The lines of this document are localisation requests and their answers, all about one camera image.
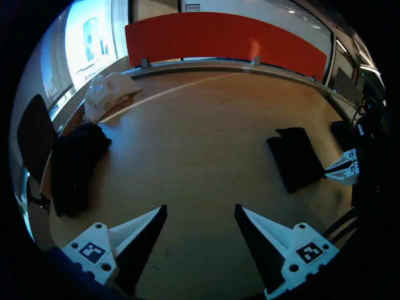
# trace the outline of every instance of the orange panel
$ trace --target orange panel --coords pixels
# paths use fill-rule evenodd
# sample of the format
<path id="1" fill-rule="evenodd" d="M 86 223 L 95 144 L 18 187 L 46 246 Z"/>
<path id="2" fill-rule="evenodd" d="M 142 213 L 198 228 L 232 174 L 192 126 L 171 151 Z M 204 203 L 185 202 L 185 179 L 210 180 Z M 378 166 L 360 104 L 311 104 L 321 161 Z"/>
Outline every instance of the orange panel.
<path id="1" fill-rule="evenodd" d="M 188 57 L 253 60 L 321 81 L 327 56 L 304 39 L 253 18 L 219 12 L 173 13 L 125 27 L 131 66 Z"/>

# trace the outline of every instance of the white fabric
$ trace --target white fabric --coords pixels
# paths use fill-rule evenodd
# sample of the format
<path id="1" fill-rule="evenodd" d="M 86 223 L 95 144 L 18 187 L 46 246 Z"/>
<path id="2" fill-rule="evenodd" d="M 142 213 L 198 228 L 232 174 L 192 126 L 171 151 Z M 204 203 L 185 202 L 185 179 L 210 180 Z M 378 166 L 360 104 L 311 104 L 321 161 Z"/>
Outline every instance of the white fabric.
<path id="1" fill-rule="evenodd" d="M 113 106 L 128 99 L 127 95 L 141 90 L 136 82 L 122 73 L 111 73 L 106 78 L 97 74 L 90 82 L 84 99 L 85 119 L 99 121 Z"/>

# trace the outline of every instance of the ceiling light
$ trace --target ceiling light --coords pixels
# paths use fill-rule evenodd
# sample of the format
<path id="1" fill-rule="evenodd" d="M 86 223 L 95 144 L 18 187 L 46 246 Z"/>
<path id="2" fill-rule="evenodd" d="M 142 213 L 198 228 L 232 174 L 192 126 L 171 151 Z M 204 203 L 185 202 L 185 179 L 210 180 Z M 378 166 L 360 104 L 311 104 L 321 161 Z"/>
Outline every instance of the ceiling light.
<path id="1" fill-rule="evenodd" d="M 343 44 L 342 44 L 338 39 L 336 40 L 336 43 L 340 46 L 340 48 L 341 48 L 344 52 L 347 52 L 345 46 L 343 46 Z"/>
<path id="2" fill-rule="evenodd" d="M 383 82 L 382 77 L 381 77 L 381 73 L 379 73 L 379 71 L 377 69 L 375 69 L 374 67 L 371 67 L 369 65 L 366 65 L 366 64 L 360 64 L 359 68 L 362 69 L 362 70 L 368 70 L 368 71 L 371 71 L 371 72 L 375 73 L 376 76 L 378 76 L 378 78 L 380 80 L 380 83 L 382 84 L 383 88 L 385 88 L 384 82 Z"/>
<path id="3" fill-rule="evenodd" d="M 361 54 L 361 56 L 366 60 L 366 62 L 367 62 L 371 67 L 374 67 L 374 64 L 373 64 L 372 61 L 365 55 L 364 52 L 362 52 L 362 51 L 358 51 L 358 52 Z"/>
<path id="4" fill-rule="evenodd" d="M 363 70 L 368 70 L 368 71 L 374 72 L 376 75 L 381 75 L 381 73 L 379 73 L 379 71 L 377 69 L 375 69 L 374 67 L 371 67 L 369 65 L 366 65 L 366 64 L 360 64 L 359 68 L 363 69 Z"/>

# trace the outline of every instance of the wooden table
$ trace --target wooden table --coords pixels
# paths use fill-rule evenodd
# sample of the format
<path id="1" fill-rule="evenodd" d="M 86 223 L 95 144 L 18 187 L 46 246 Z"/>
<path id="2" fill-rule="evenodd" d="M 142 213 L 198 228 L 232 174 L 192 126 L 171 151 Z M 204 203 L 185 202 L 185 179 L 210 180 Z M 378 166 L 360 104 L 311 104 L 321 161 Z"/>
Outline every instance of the wooden table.
<path id="1" fill-rule="evenodd" d="M 326 179 L 287 193 L 266 148 L 276 128 L 304 127 L 325 168 L 340 157 L 329 130 L 340 118 L 313 88 L 229 72 L 136 82 L 143 90 L 133 105 L 99 124 L 112 145 L 94 171 L 89 209 L 58 218 L 51 208 L 50 232 L 63 247 L 95 222 L 113 227 L 166 204 L 168 218 L 138 296 L 242 299 L 261 293 L 234 218 L 236 203 L 285 226 L 307 222 L 320 232 L 349 209 L 351 187 Z"/>

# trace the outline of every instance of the chair backrest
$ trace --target chair backrest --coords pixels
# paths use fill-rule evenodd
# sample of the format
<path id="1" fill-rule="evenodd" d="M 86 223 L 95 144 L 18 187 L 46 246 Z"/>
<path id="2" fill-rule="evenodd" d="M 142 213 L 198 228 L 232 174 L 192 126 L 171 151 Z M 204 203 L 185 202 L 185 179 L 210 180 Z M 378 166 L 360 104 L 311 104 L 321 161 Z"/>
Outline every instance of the chair backrest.
<path id="1" fill-rule="evenodd" d="M 22 115 L 17 140 L 24 165 L 39 183 L 56 137 L 45 101 L 37 94 Z"/>

